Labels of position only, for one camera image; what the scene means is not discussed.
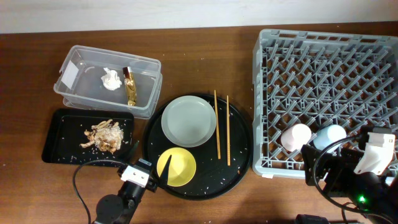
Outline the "wooden chopstick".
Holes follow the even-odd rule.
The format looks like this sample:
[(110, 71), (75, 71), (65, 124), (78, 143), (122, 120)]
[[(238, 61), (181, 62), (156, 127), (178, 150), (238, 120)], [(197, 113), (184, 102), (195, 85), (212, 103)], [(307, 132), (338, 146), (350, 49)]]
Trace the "wooden chopstick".
[(218, 99), (216, 90), (214, 90), (214, 109), (216, 116), (216, 146), (217, 146), (217, 156), (218, 159), (221, 159), (221, 147), (220, 147), (220, 131), (219, 131), (219, 123), (218, 123)]
[(226, 96), (226, 146), (227, 166), (231, 165), (231, 143), (230, 143), (230, 119), (229, 119), (229, 96)]

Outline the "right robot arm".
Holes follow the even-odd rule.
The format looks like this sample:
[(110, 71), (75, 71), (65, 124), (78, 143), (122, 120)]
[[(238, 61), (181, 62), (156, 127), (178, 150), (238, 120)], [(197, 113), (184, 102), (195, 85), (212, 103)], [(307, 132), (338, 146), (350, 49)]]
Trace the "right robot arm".
[(373, 223), (397, 223), (397, 183), (387, 185), (386, 176), (372, 172), (355, 174), (354, 168), (364, 156), (363, 152), (348, 148), (341, 150), (341, 156), (326, 153), (312, 146), (301, 149), (304, 161), (305, 181), (315, 186), (325, 180), (320, 193), (329, 202), (334, 197), (347, 197), (355, 210)]

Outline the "grey plate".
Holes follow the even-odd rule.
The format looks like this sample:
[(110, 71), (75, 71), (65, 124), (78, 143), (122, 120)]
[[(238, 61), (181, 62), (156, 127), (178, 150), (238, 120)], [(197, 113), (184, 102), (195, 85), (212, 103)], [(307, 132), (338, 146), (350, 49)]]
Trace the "grey plate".
[(203, 98), (180, 96), (165, 107), (161, 127), (172, 143), (182, 147), (197, 147), (212, 137), (216, 129), (215, 111)]

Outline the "blue plastic cup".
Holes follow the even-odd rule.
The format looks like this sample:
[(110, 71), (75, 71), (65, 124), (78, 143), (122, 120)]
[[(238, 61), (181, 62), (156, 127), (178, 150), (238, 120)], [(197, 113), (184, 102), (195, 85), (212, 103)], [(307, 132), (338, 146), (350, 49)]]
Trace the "blue plastic cup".
[(330, 144), (347, 137), (345, 129), (337, 124), (332, 124), (317, 131), (316, 135), (313, 145), (318, 150), (324, 150)]

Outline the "white tissue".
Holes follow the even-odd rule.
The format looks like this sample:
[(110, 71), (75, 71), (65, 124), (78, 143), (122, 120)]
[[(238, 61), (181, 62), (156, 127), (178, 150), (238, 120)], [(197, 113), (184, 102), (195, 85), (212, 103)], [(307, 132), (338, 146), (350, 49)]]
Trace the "white tissue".
[(117, 71), (111, 70), (108, 67), (103, 69), (105, 71), (105, 75), (101, 77), (104, 87), (107, 90), (114, 91), (121, 87), (122, 82), (118, 76)]

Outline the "pink plastic cup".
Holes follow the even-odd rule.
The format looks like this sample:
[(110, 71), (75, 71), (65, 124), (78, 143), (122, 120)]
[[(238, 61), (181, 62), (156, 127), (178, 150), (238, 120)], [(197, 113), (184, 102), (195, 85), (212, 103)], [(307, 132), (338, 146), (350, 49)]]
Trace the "pink plastic cup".
[(282, 133), (280, 141), (287, 151), (300, 150), (310, 141), (312, 132), (305, 124), (295, 124)]

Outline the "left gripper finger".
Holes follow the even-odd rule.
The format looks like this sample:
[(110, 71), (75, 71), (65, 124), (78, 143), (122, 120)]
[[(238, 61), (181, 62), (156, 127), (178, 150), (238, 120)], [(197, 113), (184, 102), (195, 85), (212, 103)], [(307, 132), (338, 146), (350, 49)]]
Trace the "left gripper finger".
[(167, 162), (165, 163), (164, 169), (159, 175), (159, 187), (166, 187), (168, 185), (169, 179), (169, 167), (172, 160), (172, 155), (169, 156)]
[(123, 154), (123, 162), (129, 163), (131, 161), (131, 159), (134, 157), (136, 149), (139, 145), (139, 141), (136, 141), (134, 143), (134, 145), (132, 146), (132, 148), (130, 148), (129, 150), (127, 150), (124, 154)]

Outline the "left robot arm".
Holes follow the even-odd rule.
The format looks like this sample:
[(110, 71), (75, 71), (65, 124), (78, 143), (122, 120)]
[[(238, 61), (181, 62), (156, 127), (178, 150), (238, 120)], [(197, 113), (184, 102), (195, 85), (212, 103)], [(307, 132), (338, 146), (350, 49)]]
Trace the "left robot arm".
[[(154, 165), (144, 159), (139, 159), (135, 163), (130, 163), (132, 156), (123, 160), (120, 159), (97, 159), (79, 165), (72, 176), (74, 192), (88, 215), (88, 223), (130, 223), (134, 213), (140, 204), (146, 191), (156, 192), (158, 188), (165, 188), (168, 184), (169, 167), (172, 156), (169, 156), (159, 177), (154, 177), (152, 171)], [(115, 194), (108, 194), (102, 197), (96, 206), (96, 218), (91, 219), (91, 213), (76, 186), (76, 176), (78, 171), (84, 166), (97, 163), (110, 163), (118, 168), (118, 175), (123, 181), (123, 185)]]

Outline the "yellow bowl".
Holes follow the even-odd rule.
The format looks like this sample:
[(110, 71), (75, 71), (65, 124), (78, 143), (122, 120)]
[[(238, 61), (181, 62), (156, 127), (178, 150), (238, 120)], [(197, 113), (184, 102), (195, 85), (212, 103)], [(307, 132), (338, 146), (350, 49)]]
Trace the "yellow bowl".
[(169, 166), (168, 186), (181, 187), (189, 183), (196, 172), (194, 156), (186, 149), (173, 147), (163, 152), (157, 161), (157, 174), (161, 175), (168, 158), (172, 156)]

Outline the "food scraps and rice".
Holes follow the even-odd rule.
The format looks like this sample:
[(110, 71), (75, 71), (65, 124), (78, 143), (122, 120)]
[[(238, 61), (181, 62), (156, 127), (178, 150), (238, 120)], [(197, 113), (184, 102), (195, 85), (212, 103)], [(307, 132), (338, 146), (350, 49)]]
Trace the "food scraps and rice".
[(90, 131), (84, 131), (84, 135), (88, 142), (81, 143), (80, 147), (87, 148), (94, 145), (101, 152), (108, 151), (114, 154), (121, 148), (124, 131), (120, 128), (117, 121), (114, 122), (112, 119), (109, 119), (92, 125)]

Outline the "gold snack wrapper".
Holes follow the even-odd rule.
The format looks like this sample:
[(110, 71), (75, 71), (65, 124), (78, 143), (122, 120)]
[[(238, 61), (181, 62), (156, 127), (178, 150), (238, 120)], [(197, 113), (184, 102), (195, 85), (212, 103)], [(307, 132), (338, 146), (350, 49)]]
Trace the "gold snack wrapper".
[(132, 68), (124, 67), (123, 74), (124, 74), (124, 86), (127, 95), (127, 104), (129, 106), (135, 106), (137, 101), (137, 88)]

